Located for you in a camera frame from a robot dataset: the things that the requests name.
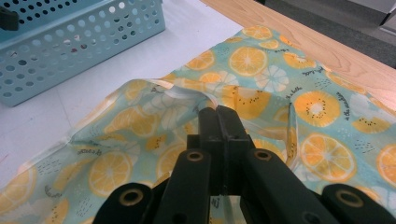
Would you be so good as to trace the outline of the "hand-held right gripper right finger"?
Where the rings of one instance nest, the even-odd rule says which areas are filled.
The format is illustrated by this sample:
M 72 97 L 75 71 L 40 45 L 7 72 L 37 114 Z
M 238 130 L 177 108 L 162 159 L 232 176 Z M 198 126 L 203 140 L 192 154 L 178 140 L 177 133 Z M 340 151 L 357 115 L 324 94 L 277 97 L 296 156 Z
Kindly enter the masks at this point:
M 250 137 L 236 111 L 226 106 L 218 107 L 219 126 L 224 139 L 223 192 L 240 193 L 244 186 L 242 160 L 251 148 Z

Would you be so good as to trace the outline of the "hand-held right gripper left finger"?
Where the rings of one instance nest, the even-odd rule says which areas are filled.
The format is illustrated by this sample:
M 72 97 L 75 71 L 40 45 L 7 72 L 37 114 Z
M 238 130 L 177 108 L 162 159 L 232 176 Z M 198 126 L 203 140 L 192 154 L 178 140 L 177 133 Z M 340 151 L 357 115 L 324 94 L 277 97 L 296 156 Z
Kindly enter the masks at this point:
M 187 149 L 201 149 L 211 156 L 210 193 L 223 192 L 224 141 L 215 109 L 207 107 L 198 114 L 198 134 L 189 134 Z

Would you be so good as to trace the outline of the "lemon print cloth bag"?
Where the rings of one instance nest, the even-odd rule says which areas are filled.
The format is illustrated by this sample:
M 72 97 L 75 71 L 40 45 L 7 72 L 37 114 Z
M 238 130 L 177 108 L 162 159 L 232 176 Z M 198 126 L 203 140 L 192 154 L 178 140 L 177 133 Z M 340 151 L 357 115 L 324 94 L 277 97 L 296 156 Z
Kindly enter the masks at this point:
M 0 224 L 92 224 L 117 187 L 172 174 L 198 113 L 224 105 L 313 191 L 345 183 L 395 216 L 396 111 L 264 26 L 111 93 L 0 189 Z

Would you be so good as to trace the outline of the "light blue perforated plastic basket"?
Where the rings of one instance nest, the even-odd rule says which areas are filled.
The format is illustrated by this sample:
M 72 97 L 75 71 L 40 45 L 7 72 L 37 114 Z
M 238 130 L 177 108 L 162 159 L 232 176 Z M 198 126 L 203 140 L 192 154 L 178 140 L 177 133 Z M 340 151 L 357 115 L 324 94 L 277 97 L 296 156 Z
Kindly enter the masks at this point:
M 0 0 L 0 103 L 18 105 L 165 29 L 163 0 Z

